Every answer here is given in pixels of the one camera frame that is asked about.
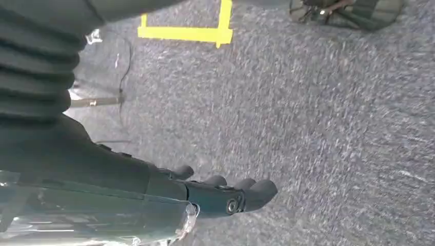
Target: gray carpet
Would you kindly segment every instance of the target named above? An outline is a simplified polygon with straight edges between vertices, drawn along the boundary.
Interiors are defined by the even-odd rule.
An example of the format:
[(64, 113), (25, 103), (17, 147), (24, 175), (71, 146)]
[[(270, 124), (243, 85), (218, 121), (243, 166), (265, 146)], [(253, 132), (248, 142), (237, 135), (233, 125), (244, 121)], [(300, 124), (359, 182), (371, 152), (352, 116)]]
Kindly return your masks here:
[[(215, 26), (219, 1), (189, 1), (149, 25)], [(75, 109), (94, 140), (195, 179), (270, 178), (266, 208), (202, 221), (184, 245), (435, 245), (435, 2), (411, 0), (392, 27), (360, 34), (291, 23), (287, 9), (235, 5), (233, 41), (137, 38), (127, 102)], [(103, 30), (77, 76), (116, 91), (128, 63)], [(118, 66), (115, 61), (119, 54)]]

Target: yellow floor marking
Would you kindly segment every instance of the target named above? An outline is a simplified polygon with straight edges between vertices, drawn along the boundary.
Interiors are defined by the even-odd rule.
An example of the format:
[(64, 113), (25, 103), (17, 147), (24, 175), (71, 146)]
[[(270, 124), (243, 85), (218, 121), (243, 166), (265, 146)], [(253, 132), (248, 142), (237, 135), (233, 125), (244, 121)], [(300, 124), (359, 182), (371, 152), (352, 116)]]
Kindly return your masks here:
[(218, 28), (196, 27), (147, 27), (147, 15), (142, 15), (142, 24), (137, 34), (142, 38), (177, 39), (216, 43), (216, 48), (231, 43), (232, 29), (229, 29), (232, 1), (221, 0)]

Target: wire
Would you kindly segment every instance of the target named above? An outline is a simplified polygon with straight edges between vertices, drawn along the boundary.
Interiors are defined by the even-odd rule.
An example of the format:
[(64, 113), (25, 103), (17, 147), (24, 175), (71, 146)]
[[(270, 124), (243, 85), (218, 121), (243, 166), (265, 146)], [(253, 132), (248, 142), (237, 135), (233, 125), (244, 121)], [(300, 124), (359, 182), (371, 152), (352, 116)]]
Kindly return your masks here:
[[(128, 40), (126, 37), (124, 37), (123, 35), (121, 35), (120, 33), (114, 31), (111, 28), (106, 28), (105, 29), (108, 32), (111, 32), (113, 34), (115, 34), (116, 36), (120, 37), (127, 45), (128, 45), (128, 52), (129, 52), (129, 58), (128, 58), (128, 65), (127, 65), (127, 69), (125, 70), (125, 72), (123, 73), (123, 76), (121, 77), (120, 83), (119, 83), (119, 87), (118, 87), (118, 92), (120, 94), (121, 97), (121, 102), (120, 102), (120, 106), (119, 106), (119, 110), (118, 110), (118, 115), (120, 118), (120, 124), (121, 124), (121, 130), (125, 131), (125, 133), (127, 135), (128, 134), (128, 129), (124, 124), (124, 120), (122, 117), (122, 110), (123, 110), (123, 106), (124, 106), (124, 102), (125, 102), (125, 97), (124, 97), (124, 83), (125, 80), (128, 76), (128, 74), (130, 73), (131, 70), (131, 65), (133, 63), (133, 57), (134, 57), (134, 53), (133, 53), (133, 44), (131, 43), (130, 40)], [(101, 141), (97, 141), (95, 142), (96, 144), (108, 144), (108, 143), (114, 143), (114, 142), (123, 142), (123, 143), (131, 143), (132, 141), (130, 140), (101, 140)]]

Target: clear plastic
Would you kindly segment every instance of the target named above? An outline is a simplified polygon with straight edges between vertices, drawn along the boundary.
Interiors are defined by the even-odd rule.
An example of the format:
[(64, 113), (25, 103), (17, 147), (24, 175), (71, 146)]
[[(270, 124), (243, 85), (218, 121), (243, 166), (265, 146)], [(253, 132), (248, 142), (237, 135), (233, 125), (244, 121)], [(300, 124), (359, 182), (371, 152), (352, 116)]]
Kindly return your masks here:
[(138, 246), (183, 238), (196, 222), (188, 201), (19, 179), (0, 171), (0, 245)]

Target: chair leg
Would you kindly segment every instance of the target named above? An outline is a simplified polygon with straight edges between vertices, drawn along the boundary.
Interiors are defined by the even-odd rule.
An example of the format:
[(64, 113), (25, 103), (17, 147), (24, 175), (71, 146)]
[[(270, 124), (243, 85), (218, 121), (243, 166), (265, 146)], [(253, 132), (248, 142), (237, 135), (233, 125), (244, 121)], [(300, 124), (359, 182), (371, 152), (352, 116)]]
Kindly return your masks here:
[(71, 101), (71, 108), (96, 107), (103, 105), (118, 105), (122, 103), (121, 97), (83, 98)]

